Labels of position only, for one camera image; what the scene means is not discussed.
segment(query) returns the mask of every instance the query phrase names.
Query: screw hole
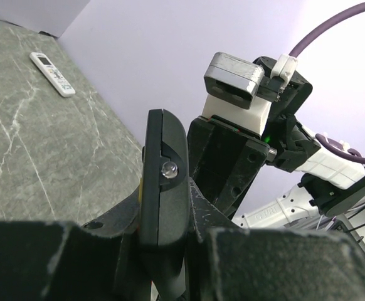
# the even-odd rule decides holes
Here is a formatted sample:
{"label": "screw hole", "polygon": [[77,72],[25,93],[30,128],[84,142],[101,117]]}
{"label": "screw hole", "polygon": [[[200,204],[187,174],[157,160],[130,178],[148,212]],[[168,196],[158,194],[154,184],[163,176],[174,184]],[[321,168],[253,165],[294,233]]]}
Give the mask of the screw hole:
{"label": "screw hole", "polygon": [[91,221],[90,223],[86,224],[85,226],[83,226],[86,229],[99,229],[101,227],[103,227],[103,223],[99,222],[99,221]]}
{"label": "screw hole", "polygon": [[255,154],[248,155],[248,161],[255,162],[256,160],[257,160],[257,155],[255,155]]}
{"label": "screw hole", "polygon": [[231,190],[231,195],[236,198],[241,193],[241,189],[238,187],[234,187],[233,190]]}

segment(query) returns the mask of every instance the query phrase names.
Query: white plastic part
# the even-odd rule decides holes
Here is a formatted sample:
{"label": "white plastic part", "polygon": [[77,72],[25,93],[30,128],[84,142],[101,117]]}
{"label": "white plastic part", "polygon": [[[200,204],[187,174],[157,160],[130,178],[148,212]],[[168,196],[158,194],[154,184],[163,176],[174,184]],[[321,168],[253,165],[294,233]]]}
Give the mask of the white plastic part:
{"label": "white plastic part", "polygon": [[291,78],[293,77],[295,69],[297,69],[298,59],[289,55],[280,55],[275,66],[270,72],[270,78],[280,77],[284,80],[282,90],[287,87]]}
{"label": "white plastic part", "polygon": [[281,198],[250,214],[235,216],[234,224],[242,228],[279,228],[301,218],[319,215],[318,207],[309,203],[312,196],[295,185]]}
{"label": "white plastic part", "polygon": [[216,115],[233,124],[262,135],[269,116],[271,102],[260,97],[254,97],[248,110],[232,105],[212,95],[208,95],[202,116],[211,118]]}
{"label": "white plastic part", "polygon": [[[306,127],[303,128],[311,137],[315,138],[313,131]],[[349,188],[365,176],[365,168],[361,163],[340,158],[322,145],[320,145],[320,150],[299,166],[296,171],[317,176],[340,189]]]}
{"label": "white plastic part", "polygon": [[45,54],[32,52],[29,57],[62,97],[70,97],[75,94],[74,88]]}

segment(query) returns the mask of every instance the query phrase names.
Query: white remote control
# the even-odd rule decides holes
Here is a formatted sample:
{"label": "white remote control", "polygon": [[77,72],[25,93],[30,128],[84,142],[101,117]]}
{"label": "white remote control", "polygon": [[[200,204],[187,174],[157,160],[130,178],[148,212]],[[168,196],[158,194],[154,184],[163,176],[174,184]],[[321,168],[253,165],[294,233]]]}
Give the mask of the white remote control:
{"label": "white remote control", "polygon": [[62,97],[70,97],[75,94],[74,88],[58,71],[55,65],[43,53],[32,52],[29,57],[39,68],[49,82],[56,88]]}

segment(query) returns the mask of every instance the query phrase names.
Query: marble table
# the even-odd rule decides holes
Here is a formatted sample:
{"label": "marble table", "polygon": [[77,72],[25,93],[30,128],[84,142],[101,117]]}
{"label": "marble table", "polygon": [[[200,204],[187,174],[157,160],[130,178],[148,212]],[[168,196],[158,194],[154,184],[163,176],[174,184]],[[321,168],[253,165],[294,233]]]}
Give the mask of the marble table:
{"label": "marble table", "polygon": [[[61,97],[43,52],[74,86]],[[0,219],[85,223],[128,196],[140,145],[51,37],[0,23]]]}

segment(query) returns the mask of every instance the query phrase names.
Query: electronic device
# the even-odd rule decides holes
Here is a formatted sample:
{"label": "electronic device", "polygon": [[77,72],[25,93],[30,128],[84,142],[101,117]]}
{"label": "electronic device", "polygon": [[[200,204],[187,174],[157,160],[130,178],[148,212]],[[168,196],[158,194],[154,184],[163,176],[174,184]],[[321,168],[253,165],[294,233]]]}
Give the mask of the electronic device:
{"label": "electronic device", "polygon": [[75,94],[74,88],[45,54],[32,52],[29,57],[62,97]]}

